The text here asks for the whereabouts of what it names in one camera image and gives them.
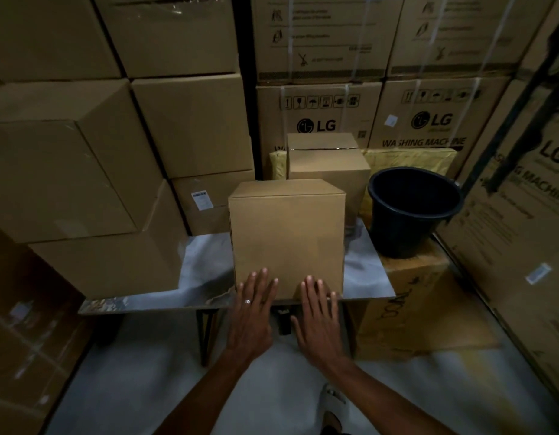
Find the white sandal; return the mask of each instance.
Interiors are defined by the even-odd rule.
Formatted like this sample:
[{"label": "white sandal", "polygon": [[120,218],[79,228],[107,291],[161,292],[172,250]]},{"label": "white sandal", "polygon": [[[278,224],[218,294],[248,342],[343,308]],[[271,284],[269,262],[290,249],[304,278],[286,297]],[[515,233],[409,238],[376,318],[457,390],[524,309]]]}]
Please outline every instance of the white sandal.
[{"label": "white sandal", "polygon": [[330,383],[326,383],[319,396],[319,410],[322,417],[326,412],[334,414],[342,427],[344,427],[344,422],[348,418],[348,399]]}]

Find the finger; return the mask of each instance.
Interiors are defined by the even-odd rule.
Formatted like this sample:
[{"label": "finger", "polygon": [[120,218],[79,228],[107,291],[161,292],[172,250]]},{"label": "finger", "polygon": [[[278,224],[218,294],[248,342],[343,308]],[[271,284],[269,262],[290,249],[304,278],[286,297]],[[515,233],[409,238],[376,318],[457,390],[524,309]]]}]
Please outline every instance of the finger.
[{"label": "finger", "polygon": [[322,312],[319,309],[318,295],[316,295],[314,287],[314,279],[311,276],[306,276],[305,287],[310,300],[310,309],[312,310],[313,317],[320,317]]},{"label": "finger", "polygon": [[269,285],[269,292],[267,293],[267,299],[265,300],[265,305],[263,305],[263,311],[269,313],[269,310],[271,309],[271,304],[273,304],[275,297],[278,293],[278,287],[279,287],[279,279],[275,278],[273,281],[271,281]]},{"label": "finger", "polygon": [[254,287],[255,287],[255,277],[257,276],[257,273],[252,272],[249,274],[249,276],[247,277],[247,281],[245,282],[245,288],[243,289],[243,306],[249,305],[246,304],[245,301],[248,300],[249,302],[251,302],[253,300],[253,291],[254,291]]},{"label": "finger", "polygon": [[327,309],[326,287],[321,279],[318,279],[318,297],[319,305],[322,307],[322,314],[326,318],[330,318],[330,311]]},{"label": "finger", "polygon": [[338,298],[336,292],[330,294],[330,302],[332,304],[332,321],[337,325],[340,322],[340,316],[338,314]]},{"label": "finger", "polygon": [[312,312],[310,310],[310,300],[308,299],[308,291],[305,286],[305,281],[300,283],[300,294],[301,294],[301,309],[304,313],[304,323],[312,318]]},{"label": "finger", "polygon": [[257,275],[255,280],[255,296],[253,298],[253,304],[257,308],[261,308],[261,300],[263,299],[263,293],[267,288],[267,269],[263,267]]},{"label": "finger", "polygon": [[290,319],[291,324],[293,325],[293,329],[296,331],[297,344],[300,346],[300,348],[303,348],[305,346],[305,341],[304,335],[301,333],[300,323],[295,316],[291,316]]},{"label": "finger", "polygon": [[238,311],[241,308],[241,304],[243,304],[243,288],[245,287],[244,283],[240,283],[236,288],[236,296],[235,296],[235,304],[233,305],[233,310]]}]

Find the metal table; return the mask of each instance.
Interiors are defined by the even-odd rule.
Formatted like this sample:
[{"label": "metal table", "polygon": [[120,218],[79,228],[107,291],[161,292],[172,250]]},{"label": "metal table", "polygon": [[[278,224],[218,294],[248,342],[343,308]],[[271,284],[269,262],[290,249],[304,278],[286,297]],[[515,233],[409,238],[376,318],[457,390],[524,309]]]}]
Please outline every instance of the metal table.
[{"label": "metal table", "polygon": [[[122,314],[176,309],[197,310],[201,362],[206,365],[209,343],[216,328],[216,313],[231,304],[233,251],[229,233],[190,237],[177,290],[100,300],[85,300],[79,314]],[[361,219],[347,235],[344,257],[344,300],[392,298],[394,289]],[[281,315],[289,314],[293,299],[274,303]]]}]

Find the forearm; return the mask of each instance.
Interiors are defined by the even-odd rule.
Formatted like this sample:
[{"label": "forearm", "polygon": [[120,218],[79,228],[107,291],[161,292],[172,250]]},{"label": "forearm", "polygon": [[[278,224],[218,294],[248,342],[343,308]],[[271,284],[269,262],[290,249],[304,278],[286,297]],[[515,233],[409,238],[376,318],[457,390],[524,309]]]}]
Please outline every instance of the forearm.
[{"label": "forearm", "polygon": [[332,362],[322,371],[382,435],[453,433],[406,398],[369,376],[349,358]]},{"label": "forearm", "polygon": [[209,435],[227,398],[246,369],[245,363],[224,351],[154,435]]}]

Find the concrete floor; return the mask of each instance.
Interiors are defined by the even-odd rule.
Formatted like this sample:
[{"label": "concrete floor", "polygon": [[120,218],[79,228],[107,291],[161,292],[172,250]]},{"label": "concrete floor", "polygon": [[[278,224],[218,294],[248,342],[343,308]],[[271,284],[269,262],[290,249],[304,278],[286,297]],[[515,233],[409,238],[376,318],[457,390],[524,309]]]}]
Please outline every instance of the concrete floor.
[{"label": "concrete floor", "polygon": [[[460,434],[559,433],[559,408],[493,325],[501,349],[359,365]],[[318,395],[326,380],[306,362],[293,335],[274,332],[273,347],[243,375],[214,435],[319,433]],[[216,354],[225,336],[223,321]],[[46,434],[152,434],[204,372],[194,312],[126,315],[112,343],[95,343],[89,351]],[[377,433],[354,406],[344,430]]]}]

